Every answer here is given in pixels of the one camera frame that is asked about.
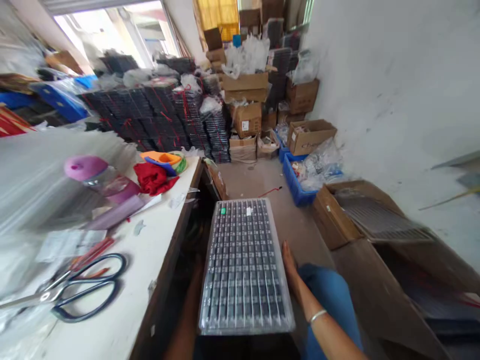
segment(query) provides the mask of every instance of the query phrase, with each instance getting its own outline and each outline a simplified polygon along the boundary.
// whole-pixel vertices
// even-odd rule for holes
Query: floor
[[[273,218],[280,243],[288,241],[298,265],[312,263],[328,268],[335,268],[330,250],[311,216],[309,207],[296,207],[290,189],[283,175],[282,164],[278,158],[259,159],[253,164],[225,163],[219,165],[231,199],[257,198],[274,190],[265,197],[269,198]],[[299,349],[303,346],[307,323],[303,321],[301,309],[293,303],[296,330],[292,334]],[[369,359],[387,359],[379,343],[370,338],[360,326],[364,352]]]

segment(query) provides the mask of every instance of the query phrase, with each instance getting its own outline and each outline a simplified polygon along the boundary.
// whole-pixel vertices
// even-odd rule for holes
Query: water bottle
[[[66,160],[65,175],[81,182],[113,203],[123,203],[137,195],[140,187],[98,156],[74,156]]]

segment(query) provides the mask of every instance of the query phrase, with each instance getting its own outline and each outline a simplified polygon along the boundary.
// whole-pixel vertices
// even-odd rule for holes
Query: hand
[[[301,282],[302,279],[297,271],[297,265],[295,264],[295,259],[290,250],[289,243],[286,241],[284,241],[281,245],[281,257],[283,259],[283,266],[285,268],[288,288],[293,292],[293,295],[298,300],[299,281]]]

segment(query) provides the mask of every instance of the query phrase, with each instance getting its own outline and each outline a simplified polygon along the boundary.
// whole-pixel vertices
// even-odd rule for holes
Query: person's arm
[[[197,338],[197,320],[202,292],[203,265],[197,260],[180,319],[168,344],[164,360],[191,360]]]
[[[309,322],[315,314],[324,310],[324,308],[300,278],[286,241],[283,243],[282,253],[289,288],[300,304],[306,321]],[[311,329],[328,360],[367,359],[364,353],[328,313],[317,317],[311,323]]]

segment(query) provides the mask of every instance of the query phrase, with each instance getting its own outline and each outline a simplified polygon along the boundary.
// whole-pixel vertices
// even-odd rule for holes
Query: bangle
[[[315,315],[313,315],[309,321],[310,324],[312,324],[317,318],[321,317],[323,314],[326,314],[327,310],[323,309],[317,312]]]

